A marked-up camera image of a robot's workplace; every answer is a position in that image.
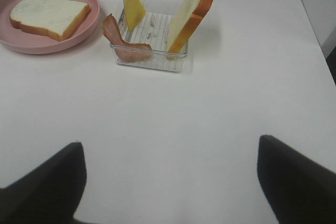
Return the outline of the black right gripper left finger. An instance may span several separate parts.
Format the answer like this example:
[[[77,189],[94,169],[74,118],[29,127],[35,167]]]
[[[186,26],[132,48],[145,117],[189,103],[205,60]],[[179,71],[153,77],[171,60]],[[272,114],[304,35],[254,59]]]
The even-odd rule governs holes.
[[[87,182],[83,146],[73,142],[1,189],[1,223],[79,223]]]

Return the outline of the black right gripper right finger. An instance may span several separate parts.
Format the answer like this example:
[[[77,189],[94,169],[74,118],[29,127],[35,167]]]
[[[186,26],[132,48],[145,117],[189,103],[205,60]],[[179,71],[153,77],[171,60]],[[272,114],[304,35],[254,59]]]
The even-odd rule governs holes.
[[[257,176],[279,223],[335,223],[335,173],[271,135],[259,139]]]

